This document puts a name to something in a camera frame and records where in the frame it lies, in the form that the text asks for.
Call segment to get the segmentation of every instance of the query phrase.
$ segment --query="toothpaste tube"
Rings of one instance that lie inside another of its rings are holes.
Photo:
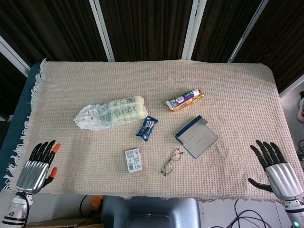
[[[147,116],[143,122],[143,125],[136,136],[142,137],[145,141],[148,141],[149,136],[153,130],[154,125],[157,123],[157,119],[151,116]]]
[[[200,90],[193,89],[190,92],[187,92],[186,94],[183,94],[182,96],[176,99],[166,101],[166,105],[169,107],[170,111],[175,112],[198,101],[203,97],[204,94]]]

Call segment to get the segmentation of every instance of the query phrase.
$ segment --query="robot finger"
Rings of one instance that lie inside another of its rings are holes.
[[[251,179],[251,178],[248,178],[247,180],[249,181],[250,184],[252,184],[253,186],[255,186],[258,189],[273,192],[271,186],[268,184],[257,183],[254,179]]]
[[[268,166],[271,166],[274,164],[274,161],[271,159],[266,147],[261,143],[261,141],[256,140],[256,143],[258,144],[258,146],[261,148],[261,151],[263,153],[263,156],[266,160],[266,162],[268,163]]]
[[[46,150],[44,151],[44,153],[41,155],[41,157],[39,158],[39,161],[44,162],[44,160],[49,156],[49,154],[51,153],[51,149],[53,147],[53,145],[55,144],[55,140],[51,141],[49,143],[49,145],[47,146]]]
[[[285,158],[280,150],[280,148],[273,142],[270,143],[270,145],[272,146],[272,148],[274,148],[277,158],[279,159],[280,163],[286,163]]]
[[[261,154],[261,152],[253,145],[250,146],[250,148],[253,150],[253,152],[256,154],[260,164],[262,165],[264,171],[265,168],[268,166],[267,162],[265,161],[265,159],[263,158],[263,155]]]
[[[274,161],[275,164],[278,164],[280,163],[279,159],[277,158],[276,156],[276,153],[274,151],[274,149],[272,149],[271,145],[269,145],[268,143],[266,142],[263,142],[264,146],[267,148],[269,154],[270,154],[270,157],[272,158],[272,160]]]
[[[31,153],[31,155],[29,157],[29,160],[33,160],[33,158],[35,157],[35,155],[38,153],[38,150],[39,150],[39,148],[40,148],[41,145],[42,144],[39,143],[37,146],[35,146],[35,148],[33,149],[32,153]]]
[[[47,145],[48,145],[48,142],[45,142],[44,144],[42,144],[42,146],[40,147],[38,153],[33,158],[34,161],[39,161],[39,159],[42,156],[43,151],[44,151],[44,149],[46,148]]]

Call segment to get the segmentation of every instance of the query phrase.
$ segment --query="floor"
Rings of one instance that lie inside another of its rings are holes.
[[[299,94],[302,90],[304,90],[304,83],[281,98],[281,104],[296,149],[298,148],[298,141],[304,138],[304,123],[300,123],[296,119],[298,103],[300,101]],[[0,192],[0,218],[4,217],[5,211],[9,207],[13,197],[14,195],[10,192],[4,190]],[[80,217],[79,204],[82,198],[83,196],[81,195],[37,194],[33,198],[34,203],[28,221],[37,222],[58,218],[78,218]],[[87,197],[83,203],[84,213],[89,212],[89,201],[90,197]],[[226,227],[235,218],[234,203],[234,200],[229,199],[216,200],[210,203],[199,203],[202,228],[210,228],[212,226]],[[272,228],[291,227],[288,216],[280,203],[239,200],[236,208],[238,212],[246,209],[255,210]],[[246,212],[245,216],[257,217],[253,212]],[[262,227],[262,222],[254,222]],[[242,228],[257,227],[255,224],[243,219],[240,221],[240,225]]]

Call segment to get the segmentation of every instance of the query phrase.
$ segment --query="silver robotic hand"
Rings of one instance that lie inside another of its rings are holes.
[[[304,203],[299,200],[303,193],[300,182],[291,165],[287,163],[279,147],[256,140],[260,150],[251,145],[261,163],[270,185],[260,184],[249,178],[248,181],[255,187],[273,192],[280,200],[285,201],[284,208],[288,217],[296,228],[304,228]]]
[[[16,184],[18,192],[8,209],[0,228],[21,228],[25,227],[29,215],[29,209],[33,204],[32,195],[52,182],[57,173],[54,167],[51,174],[46,178],[48,169],[54,159],[55,154],[60,148],[57,144],[53,149],[55,140],[38,144],[28,161],[23,166],[21,174]]]

